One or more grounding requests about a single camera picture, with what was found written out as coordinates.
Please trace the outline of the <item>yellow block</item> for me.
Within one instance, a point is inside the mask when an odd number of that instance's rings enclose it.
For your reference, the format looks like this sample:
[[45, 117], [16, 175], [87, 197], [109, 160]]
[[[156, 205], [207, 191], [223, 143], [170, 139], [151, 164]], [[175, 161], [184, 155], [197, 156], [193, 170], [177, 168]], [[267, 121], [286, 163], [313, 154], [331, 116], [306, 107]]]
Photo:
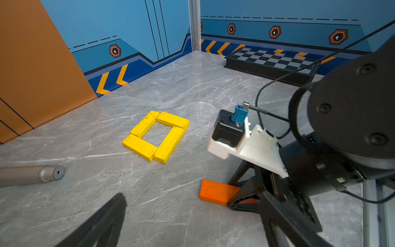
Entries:
[[156, 123], [156, 119], [159, 113], [156, 111], [151, 111], [146, 115], [146, 117], [141, 120], [131, 131], [130, 134], [142, 138], [147, 131]]
[[165, 139], [162, 141], [160, 146], [153, 154], [153, 159], [161, 162], [162, 164], [167, 163], [170, 156], [174, 152], [176, 146], [180, 142], [181, 138], [185, 133], [185, 129], [180, 127], [173, 127]]
[[122, 141], [124, 147], [135, 152], [141, 157], [153, 161], [153, 156], [157, 147], [146, 142], [145, 140], [130, 134], [126, 139]]
[[156, 121], [170, 127], [179, 127], [183, 129], [187, 129], [190, 125], [190, 121], [188, 119], [175, 116], [173, 114], [166, 112], [159, 113], [159, 115], [156, 118]]

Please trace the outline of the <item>yellow block bottom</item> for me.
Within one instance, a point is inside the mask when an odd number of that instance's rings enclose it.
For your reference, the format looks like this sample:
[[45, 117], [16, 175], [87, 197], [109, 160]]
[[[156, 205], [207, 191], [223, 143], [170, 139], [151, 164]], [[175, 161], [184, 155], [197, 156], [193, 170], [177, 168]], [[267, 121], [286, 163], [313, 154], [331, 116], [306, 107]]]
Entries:
[[153, 161], [153, 156], [157, 147], [146, 142], [145, 140], [130, 134], [126, 139], [122, 141], [124, 147], [135, 152], [141, 157]]

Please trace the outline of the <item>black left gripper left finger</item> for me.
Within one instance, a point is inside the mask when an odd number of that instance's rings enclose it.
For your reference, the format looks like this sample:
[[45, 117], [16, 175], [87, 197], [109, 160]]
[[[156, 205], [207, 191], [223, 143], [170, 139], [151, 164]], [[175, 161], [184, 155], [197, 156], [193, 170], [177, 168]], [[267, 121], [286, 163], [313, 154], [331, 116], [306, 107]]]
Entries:
[[115, 247], [118, 244], [127, 202], [117, 193], [86, 222], [57, 244], [58, 247]]

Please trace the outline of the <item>yellow block top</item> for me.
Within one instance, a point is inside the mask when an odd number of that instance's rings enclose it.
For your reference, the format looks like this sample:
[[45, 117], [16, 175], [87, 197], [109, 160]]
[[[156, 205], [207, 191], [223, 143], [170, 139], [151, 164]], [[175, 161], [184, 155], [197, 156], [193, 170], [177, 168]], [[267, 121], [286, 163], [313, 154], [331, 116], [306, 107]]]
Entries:
[[173, 114], [166, 112], [159, 113], [159, 115], [156, 118], [156, 121], [170, 127], [179, 127], [183, 129], [187, 129], [190, 125], [190, 121], [188, 119], [175, 116]]

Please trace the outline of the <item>orange block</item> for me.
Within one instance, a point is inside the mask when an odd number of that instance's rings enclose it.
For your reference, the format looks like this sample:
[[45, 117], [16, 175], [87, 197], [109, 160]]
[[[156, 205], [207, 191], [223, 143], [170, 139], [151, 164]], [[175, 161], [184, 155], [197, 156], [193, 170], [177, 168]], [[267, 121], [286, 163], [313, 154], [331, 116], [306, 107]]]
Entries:
[[240, 187], [203, 180], [200, 190], [202, 201], [227, 206], [231, 198], [240, 190]]

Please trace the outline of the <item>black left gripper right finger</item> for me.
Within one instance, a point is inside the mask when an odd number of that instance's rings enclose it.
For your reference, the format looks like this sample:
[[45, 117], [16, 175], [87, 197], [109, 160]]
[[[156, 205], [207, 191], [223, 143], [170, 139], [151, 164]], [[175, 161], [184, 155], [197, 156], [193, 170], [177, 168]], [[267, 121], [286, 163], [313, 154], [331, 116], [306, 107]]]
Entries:
[[296, 247], [330, 247], [304, 223], [297, 212], [265, 191], [260, 196], [260, 216], [270, 247], [288, 247], [291, 242]]

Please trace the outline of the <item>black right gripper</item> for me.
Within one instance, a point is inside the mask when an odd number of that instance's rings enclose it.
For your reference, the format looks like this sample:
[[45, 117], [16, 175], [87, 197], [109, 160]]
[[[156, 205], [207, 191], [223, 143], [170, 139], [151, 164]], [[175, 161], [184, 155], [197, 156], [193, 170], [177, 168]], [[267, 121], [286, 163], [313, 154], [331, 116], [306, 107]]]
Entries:
[[[334, 190], [365, 202], [366, 199], [347, 189], [366, 180], [361, 166], [324, 144], [315, 133], [304, 139], [310, 144], [309, 148], [294, 141], [279, 149], [280, 161], [288, 177], [271, 176], [274, 196], [281, 202], [289, 202], [301, 213], [314, 212], [312, 196]], [[256, 177], [240, 182], [251, 168], [255, 169], [255, 165], [243, 160], [227, 183], [240, 187], [227, 202], [227, 207], [233, 211], [259, 213], [264, 187], [259, 186]]]

